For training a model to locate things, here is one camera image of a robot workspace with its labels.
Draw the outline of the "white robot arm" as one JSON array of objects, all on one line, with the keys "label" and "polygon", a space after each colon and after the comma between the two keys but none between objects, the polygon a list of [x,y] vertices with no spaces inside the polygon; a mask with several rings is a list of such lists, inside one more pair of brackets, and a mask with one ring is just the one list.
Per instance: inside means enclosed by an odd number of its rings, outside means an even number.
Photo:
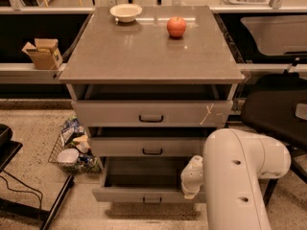
[{"label": "white robot arm", "polygon": [[284,176],[291,156],[280,141],[233,128],[211,133],[183,169],[184,197],[205,189],[208,230],[271,230],[259,181]]}]

